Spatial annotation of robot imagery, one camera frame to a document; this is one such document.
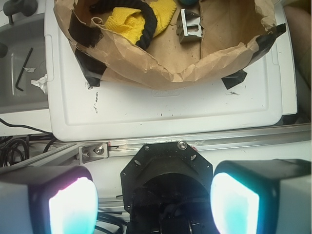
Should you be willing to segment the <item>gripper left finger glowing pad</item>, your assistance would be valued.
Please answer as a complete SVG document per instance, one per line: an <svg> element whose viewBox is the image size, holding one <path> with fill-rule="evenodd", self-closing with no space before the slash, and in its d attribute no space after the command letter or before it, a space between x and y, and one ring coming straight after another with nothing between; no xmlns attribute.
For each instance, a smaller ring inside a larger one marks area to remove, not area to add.
<svg viewBox="0 0 312 234"><path fill-rule="evenodd" d="M97 188L83 166L0 170L2 234L92 234L97 214Z"/></svg>

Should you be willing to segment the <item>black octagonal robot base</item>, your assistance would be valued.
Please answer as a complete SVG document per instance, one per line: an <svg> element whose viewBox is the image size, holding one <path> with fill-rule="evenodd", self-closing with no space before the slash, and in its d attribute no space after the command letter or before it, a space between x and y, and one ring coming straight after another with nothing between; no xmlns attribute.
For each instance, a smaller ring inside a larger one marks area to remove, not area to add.
<svg viewBox="0 0 312 234"><path fill-rule="evenodd" d="M215 234L213 166L186 142L146 144L120 173L129 234Z"/></svg>

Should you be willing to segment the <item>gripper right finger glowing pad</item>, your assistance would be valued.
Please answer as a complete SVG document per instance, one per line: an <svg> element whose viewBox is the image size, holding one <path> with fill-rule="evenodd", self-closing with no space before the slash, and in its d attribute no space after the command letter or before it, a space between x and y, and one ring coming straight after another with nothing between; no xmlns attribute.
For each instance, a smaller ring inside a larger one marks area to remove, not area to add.
<svg viewBox="0 0 312 234"><path fill-rule="evenodd" d="M310 234L312 163L225 160L215 168L210 200L221 234Z"/></svg>

